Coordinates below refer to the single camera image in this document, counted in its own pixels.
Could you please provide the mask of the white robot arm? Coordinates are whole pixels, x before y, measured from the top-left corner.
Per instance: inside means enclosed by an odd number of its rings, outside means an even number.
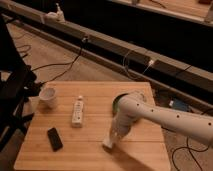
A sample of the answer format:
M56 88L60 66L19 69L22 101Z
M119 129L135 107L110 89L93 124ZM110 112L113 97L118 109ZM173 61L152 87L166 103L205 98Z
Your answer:
M115 105L117 111L108 136L109 148L125 137L140 118L213 148L213 117L151 105L140 91L119 95Z

